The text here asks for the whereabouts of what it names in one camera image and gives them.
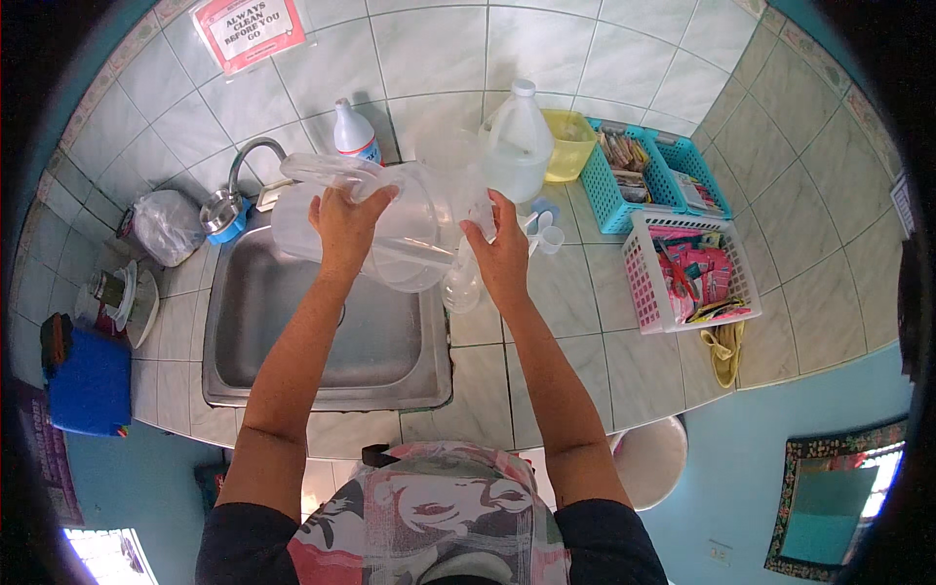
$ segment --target faucet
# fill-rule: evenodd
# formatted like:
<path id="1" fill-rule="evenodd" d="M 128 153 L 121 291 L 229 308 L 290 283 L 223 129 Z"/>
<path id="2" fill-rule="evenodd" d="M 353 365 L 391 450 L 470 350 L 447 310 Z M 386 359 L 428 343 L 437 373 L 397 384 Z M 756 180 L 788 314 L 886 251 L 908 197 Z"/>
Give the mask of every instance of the faucet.
<path id="1" fill-rule="evenodd" d="M 227 174 L 227 192 L 231 196 L 237 193 L 237 175 L 239 172 L 241 172 L 241 164 L 243 163 L 243 159 L 246 158 L 247 154 L 257 146 L 266 146 L 270 150 L 274 151 L 279 157 L 281 163 L 286 158 L 286 151 L 283 150 L 283 147 L 280 146 L 280 143 L 274 139 L 260 136 L 253 140 L 248 140 L 247 143 L 244 144 L 240 150 L 238 150 L 237 156 L 234 157 L 234 162 L 231 163 L 231 171 Z"/>

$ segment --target electrical outlet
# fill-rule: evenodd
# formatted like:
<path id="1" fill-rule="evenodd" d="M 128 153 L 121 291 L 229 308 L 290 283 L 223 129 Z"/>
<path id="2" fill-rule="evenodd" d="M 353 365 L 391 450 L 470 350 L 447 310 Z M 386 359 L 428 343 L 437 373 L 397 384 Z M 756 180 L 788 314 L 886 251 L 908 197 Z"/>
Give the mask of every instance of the electrical outlet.
<path id="1" fill-rule="evenodd" d="M 723 566 L 731 566 L 731 547 L 709 540 L 709 558 Z"/>

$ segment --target white bottle cap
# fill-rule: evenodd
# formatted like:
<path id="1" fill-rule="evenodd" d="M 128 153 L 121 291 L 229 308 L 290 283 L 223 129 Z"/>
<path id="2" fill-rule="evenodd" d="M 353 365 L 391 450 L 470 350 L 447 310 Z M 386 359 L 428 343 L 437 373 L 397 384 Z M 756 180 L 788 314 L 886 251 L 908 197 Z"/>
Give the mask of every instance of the white bottle cap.
<path id="1" fill-rule="evenodd" d="M 515 95 L 530 97 L 536 93 L 536 85 L 530 80 L 514 80 L 510 85 L 510 91 Z"/>

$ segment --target white plastic basket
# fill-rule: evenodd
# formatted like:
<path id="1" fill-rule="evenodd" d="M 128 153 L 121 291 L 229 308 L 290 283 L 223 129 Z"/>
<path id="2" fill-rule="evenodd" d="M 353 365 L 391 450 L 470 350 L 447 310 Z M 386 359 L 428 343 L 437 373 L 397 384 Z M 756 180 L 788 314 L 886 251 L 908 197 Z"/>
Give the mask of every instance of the white plastic basket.
<path id="1" fill-rule="evenodd" d="M 710 217 L 660 212 L 632 212 L 631 217 L 634 221 L 634 230 L 624 243 L 622 254 L 627 268 L 627 279 L 631 284 L 637 322 L 640 324 L 642 334 L 673 333 L 715 327 L 751 319 L 761 314 L 760 296 L 757 294 L 751 264 L 748 263 L 748 257 L 741 246 L 741 238 L 732 222 Z M 649 226 L 692 227 L 724 234 L 724 251 L 733 265 L 731 281 L 728 283 L 728 296 L 744 299 L 745 306 L 751 311 L 714 321 L 677 323 L 666 293 L 663 270 L 653 250 Z"/>

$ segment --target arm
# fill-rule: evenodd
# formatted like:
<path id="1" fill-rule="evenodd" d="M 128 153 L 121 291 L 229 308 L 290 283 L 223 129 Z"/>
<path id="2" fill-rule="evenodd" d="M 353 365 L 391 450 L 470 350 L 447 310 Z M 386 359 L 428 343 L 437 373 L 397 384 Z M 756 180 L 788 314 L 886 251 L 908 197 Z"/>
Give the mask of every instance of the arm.
<path id="1" fill-rule="evenodd" d="M 309 411 L 374 224 L 398 192 L 385 187 L 355 204 L 330 187 L 313 198 L 309 221 L 322 238 L 321 269 L 256 375 L 216 505 L 259 504 L 300 520 Z"/>
<path id="2" fill-rule="evenodd" d="M 488 244 L 471 222 L 461 227 L 475 251 L 481 277 L 513 333 L 536 424 L 543 435 L 546 466 L 562 508 L 601 498 L 632 507 L 607 446 L 592 398 L 569 365 L 527 293 L 527 239 L 512 202 L 490 191 L 497 238 Z"/>

